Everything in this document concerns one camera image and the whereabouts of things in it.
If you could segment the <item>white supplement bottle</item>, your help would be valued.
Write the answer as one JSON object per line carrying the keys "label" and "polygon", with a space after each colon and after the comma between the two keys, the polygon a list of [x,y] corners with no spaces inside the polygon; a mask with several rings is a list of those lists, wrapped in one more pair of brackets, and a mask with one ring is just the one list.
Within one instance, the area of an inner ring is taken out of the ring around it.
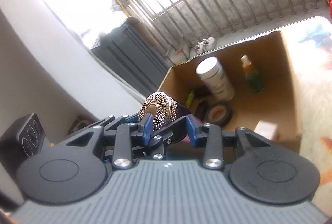
{"label": "white supplement bottle", "polygon": [[229,102],[235,90],[217,57],[204,59],[196,67],[196,74],[218,100]]}

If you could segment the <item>dark grey cabinet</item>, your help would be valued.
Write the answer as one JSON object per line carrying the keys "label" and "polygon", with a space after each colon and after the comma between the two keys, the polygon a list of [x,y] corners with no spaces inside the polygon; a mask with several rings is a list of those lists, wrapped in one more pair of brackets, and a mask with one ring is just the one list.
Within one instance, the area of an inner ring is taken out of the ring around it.
{"label": "dark grey cabinet", "polygon": [[156,92],[169,66],[128,21],[99,37],[91,52],[143,96]]}

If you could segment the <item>green dropper bottle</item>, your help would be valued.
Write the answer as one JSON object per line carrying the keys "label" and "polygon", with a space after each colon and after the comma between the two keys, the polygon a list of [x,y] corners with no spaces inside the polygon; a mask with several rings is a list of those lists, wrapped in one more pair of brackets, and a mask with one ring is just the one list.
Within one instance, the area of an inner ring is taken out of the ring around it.
{"label": "green dropper bottle", "polygon": [[241,63],[247,85],[252,92],[260,93],[264,89],[264,84],[259,72],[247,55],[241,57]]}

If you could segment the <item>brown cardboard box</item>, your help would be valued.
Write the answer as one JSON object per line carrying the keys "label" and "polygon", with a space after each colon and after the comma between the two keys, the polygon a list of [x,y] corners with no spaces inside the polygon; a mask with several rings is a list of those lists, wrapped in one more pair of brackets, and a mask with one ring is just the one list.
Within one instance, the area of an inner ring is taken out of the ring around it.
{"label": "brown cardboard box", "polygon": [[[245,81],[240,60],[243,55],[249,57],[263,80],[264,89],[260,93],[253,93]],[[278,126],[277,142],[299,152],[302,133],[293,68],[281,31],[231,44],[173,66],[165,75],[159,90],[185,104],[193,90],[204,86],[195,70],[200,62],[209,57],[218,58],[235,89],[235,96],[230,102],[233,116],[224,129],[233,131],[236,127],[246,127],[253,130],[261,120],[275,123]]]}

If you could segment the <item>black tape roll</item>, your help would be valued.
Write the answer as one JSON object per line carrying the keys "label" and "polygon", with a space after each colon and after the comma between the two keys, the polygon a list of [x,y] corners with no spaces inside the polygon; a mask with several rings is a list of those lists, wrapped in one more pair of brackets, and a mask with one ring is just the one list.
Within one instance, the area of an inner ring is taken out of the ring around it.
{"label": "black tape roll", "polygon": [[224,127],[231,121],[233,110],[227,102],[220,101],[209,104],[204,100],[199,103],[194,115],[202,123],[211,123]]}

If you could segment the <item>red plastic bag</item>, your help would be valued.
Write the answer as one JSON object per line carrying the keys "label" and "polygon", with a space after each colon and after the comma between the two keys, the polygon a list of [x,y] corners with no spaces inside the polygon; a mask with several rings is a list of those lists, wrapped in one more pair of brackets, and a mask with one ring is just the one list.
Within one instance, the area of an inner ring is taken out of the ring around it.
{"label": "red plastic bag", "polygon": [[332,0],[328,0],[330,18],[332,19]]}

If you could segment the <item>small white pink box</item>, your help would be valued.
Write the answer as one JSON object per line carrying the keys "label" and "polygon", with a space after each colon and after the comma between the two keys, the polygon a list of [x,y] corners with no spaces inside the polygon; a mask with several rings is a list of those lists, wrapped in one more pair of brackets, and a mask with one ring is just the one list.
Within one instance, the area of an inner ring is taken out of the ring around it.
{"label": "small white pink box", "polygon": [[271,141],[276,141],[278,137],[278,125],[272,122],[260,120],[254,132]]}

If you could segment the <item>white sneakers pair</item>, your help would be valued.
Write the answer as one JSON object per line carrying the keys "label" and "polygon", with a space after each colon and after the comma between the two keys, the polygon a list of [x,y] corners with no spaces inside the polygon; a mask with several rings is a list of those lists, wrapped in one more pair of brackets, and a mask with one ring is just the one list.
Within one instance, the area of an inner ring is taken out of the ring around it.
{"label": "white sneakers pair", "polygon": [[204,52],[208,52],[212,50],[216,45],[216,39],[213,36],[208,37],[207,39],[203,39],[201,42],[198,42],[194,46],[194,51],[197,54],[202,54]]}

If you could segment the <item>gold mesh microphone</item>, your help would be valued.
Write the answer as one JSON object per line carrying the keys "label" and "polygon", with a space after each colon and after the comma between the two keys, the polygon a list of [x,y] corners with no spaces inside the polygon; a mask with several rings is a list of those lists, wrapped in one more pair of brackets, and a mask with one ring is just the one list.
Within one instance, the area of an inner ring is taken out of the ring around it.
{"label": "gold mesh microphone", "polygon": [[177,103],[165,92],[157,91],[146,98],[138,113],[137,122],[140,123],[146,113],[152,115],[150,124],[152,125],[151,138],[158,135],[158,131],[162,128],[170,126],[174,121],[186,117],[190,114],[188,107]]}

